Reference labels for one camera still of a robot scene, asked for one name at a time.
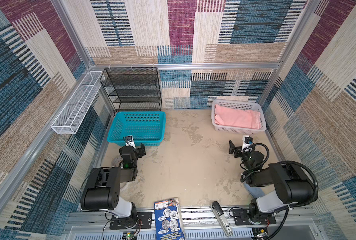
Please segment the black silver stapler tool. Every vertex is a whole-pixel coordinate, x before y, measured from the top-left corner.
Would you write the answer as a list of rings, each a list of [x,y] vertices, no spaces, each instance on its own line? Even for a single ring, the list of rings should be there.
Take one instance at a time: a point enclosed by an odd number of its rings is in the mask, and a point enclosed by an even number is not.
[[[225,235],[227,237],[230,237],[233,234],[232,228],[227,220],[227,218],[225,217],[224,211],[221,207],[221,205],[219,204],[218,201],[214,201],[211,204],[211,209],[213,211],[213,214],[215,215],[218,223],[220,224],[221,228],[223,229]]]

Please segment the pink terry towel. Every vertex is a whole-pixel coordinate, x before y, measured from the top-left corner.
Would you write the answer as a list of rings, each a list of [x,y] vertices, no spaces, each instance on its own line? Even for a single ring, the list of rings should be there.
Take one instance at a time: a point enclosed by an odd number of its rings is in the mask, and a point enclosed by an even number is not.
[[[214,120],[217,125],[259,130],[262,127],[261,113],[253,110],[239,110],[215,105]]]

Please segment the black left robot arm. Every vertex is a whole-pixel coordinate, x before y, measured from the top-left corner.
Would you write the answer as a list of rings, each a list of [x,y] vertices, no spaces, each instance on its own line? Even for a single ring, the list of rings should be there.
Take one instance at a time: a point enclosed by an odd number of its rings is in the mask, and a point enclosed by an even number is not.
[[[104,212],[111,229],[140,228],[142,220],[133,202],[120,196],[121,183],[133,182],[138,175],[138,159],[146,155],[144,144],[138,148],[123,146],[119,149],[122,158],[117,167],[93,168],[87,177],[80,196],[81,209]]]

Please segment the teal plastic basket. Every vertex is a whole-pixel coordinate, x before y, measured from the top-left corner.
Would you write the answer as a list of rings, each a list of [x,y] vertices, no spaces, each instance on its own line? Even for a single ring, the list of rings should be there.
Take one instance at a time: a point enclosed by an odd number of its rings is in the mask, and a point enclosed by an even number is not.
[[[159,146],[164,139],[166,114],[161,111],[119,112],[110,126],[107,141],[120,147],[132,136],[136,146]]]

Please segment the white plastic basket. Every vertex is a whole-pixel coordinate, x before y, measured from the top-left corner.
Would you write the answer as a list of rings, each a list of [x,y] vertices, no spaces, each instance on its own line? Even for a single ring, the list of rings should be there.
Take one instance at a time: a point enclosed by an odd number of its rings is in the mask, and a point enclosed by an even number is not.
[[[263,109],[257,103],[216,99],[212,103],[216,131],[254,135],[267,130]]]

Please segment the blue printed package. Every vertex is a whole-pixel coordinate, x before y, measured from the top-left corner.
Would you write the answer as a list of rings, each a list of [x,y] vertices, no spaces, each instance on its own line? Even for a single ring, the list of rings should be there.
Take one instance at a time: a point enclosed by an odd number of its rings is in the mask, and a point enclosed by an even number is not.
[[[154,203],[157,240],[185,240],[180,202],[178,198]]]

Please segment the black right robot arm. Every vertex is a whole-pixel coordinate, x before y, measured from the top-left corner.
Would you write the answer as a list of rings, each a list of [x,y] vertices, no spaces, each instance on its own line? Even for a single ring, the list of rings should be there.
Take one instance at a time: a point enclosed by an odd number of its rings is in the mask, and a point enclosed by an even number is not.
[[[274,191],[255,197],[249,208],[240,214],[253,225],[270,220],[275,213],[294,207],[307,206],[318,199],[319,185],[315,174],[305,165],[294,161],[267,163],[270,151],[265,144],[253,143],[248,136],[242,146],[229,142],[229,153],[241,159],[241,182],[251,188],[270,185]]]

